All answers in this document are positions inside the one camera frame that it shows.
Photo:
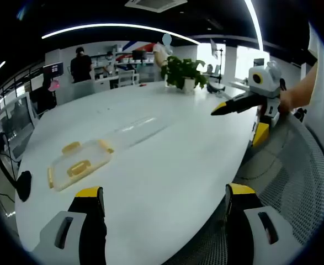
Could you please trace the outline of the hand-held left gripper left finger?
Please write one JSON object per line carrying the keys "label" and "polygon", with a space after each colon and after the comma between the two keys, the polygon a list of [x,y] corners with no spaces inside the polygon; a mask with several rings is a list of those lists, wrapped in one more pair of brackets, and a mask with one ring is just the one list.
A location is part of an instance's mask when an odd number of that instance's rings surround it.
{"label": "hand-held left gripper left finger", "polygon": [[103,188],[82,189],[42,228],[31,255],[38,264],[106,264],[104,218]]}

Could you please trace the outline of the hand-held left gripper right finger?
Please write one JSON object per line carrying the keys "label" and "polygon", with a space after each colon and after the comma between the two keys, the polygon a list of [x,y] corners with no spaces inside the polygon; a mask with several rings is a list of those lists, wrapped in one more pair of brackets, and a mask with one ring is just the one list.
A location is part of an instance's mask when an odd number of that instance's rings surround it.
{"label": "hand-held left gripper right finger", "polygon": [[227,184],[225,206],[227,264],[289,264],[301,251],[290,223],[251,187]]}

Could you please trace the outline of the person's right hand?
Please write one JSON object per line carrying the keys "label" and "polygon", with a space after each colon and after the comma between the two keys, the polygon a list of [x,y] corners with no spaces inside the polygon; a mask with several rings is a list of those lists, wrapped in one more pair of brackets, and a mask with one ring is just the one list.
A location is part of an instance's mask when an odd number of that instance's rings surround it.
{"label": "person's right hand", "polygon": [[292,93],[289,90],[280,91],[280,104],[278,110],[280,113],[290,113],[294,109]]}

